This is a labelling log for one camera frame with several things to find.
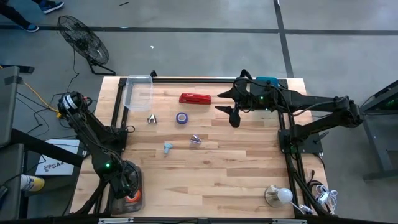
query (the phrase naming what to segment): yellow cable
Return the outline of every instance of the yellow cable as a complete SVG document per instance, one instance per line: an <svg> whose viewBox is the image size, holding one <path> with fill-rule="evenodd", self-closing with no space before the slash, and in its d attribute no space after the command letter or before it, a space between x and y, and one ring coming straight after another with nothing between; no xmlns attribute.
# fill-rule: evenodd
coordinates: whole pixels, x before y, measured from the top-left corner
<svg viewBox="0 0 398 224"><path fill-rule="evenodd" d="M46 103L44 100L43 100L43 98L28 84L28 83L24 83L28 88L30 88L30 90L32 90L32 92L34 93L34 94L36 94L36 96L37 97L39 97L39 99L40 99L40 101L42 102L42 103L44 103L44 105L45 106L47 106L50 110L52 110L52 111L54 111L54 112L56 112L56 113L59 113L59 110L57 110L57 109L54 109L53 107L51 107L48 103Z"/></svg>

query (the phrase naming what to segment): red stapler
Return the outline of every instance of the red stapler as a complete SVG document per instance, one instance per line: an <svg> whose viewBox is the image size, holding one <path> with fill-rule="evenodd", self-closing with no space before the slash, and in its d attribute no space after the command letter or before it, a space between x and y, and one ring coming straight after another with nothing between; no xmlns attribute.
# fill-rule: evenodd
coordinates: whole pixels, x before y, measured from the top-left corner
<svg viewBox="0 0 398 224"><path fill-rule="evenodd" d="M196 93L182 93L180 96L180 103L209 105L211 104L211 96Z"/></svg>

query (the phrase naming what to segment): fan stand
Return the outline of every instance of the fan stand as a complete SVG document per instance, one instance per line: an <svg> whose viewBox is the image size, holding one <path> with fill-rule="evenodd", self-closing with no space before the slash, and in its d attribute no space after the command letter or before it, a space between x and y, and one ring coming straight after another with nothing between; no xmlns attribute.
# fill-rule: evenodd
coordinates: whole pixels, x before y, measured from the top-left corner
<svg viewBox="0 0 398 224"><path fill-rule="evenodd" d="M103 65L100 65L100 64L96 63L93 60L87 59L87 62L88 62L88 65L90 66L92 74L95 74L95 75L116 75L116 72L114 70L111 70L111 69L109 69L109 68L107 68L107 67L105 67ZM103 73L103 72L98 73L98 72L95 72L93 66L101 67L101 68L103 68L105 70L108 70L110 72L109 73Z"/></svg>

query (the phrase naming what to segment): jeans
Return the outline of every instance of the jeans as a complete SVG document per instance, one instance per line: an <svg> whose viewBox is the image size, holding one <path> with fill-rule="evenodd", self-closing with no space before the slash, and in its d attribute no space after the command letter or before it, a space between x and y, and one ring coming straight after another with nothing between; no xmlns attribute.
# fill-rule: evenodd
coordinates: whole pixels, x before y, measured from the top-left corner
<svg viewBox="0 0 398 224"><path fill-rule="evenodd" d="M32 0L32 1L37 4L40 4L43 0ZM12 22L15 22L16 24L18 24L22 27L27 27L30 25L30 22L28 22L26 19L24 19L19 14L19 12L17 12L13 7L4 4L3 2L0 2L0 14L4 15L8 19L10 19Z"/></svg>

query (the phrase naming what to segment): teal object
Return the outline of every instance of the teal object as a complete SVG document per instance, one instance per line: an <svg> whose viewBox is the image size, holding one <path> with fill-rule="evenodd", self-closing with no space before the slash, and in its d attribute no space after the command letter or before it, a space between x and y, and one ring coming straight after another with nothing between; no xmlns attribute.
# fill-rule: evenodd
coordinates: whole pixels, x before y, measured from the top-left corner
<svg viewBox="0 0 398 224"><path fill-rule="evenodd" d="M266 82L266 81L270 81L271 85L278 87L278 79L275 77L257 77L256 80L262 81L262 82Z"/></svg>
<svg viewBox="0 0 398 224"><path fill-rule="evenodd" d="M164 154L168 154L168 153L169 153L169 150L170 150L172 147L173 147L172 144L170 144L170 143L165 143L165 144L164 144Z"/></svg>

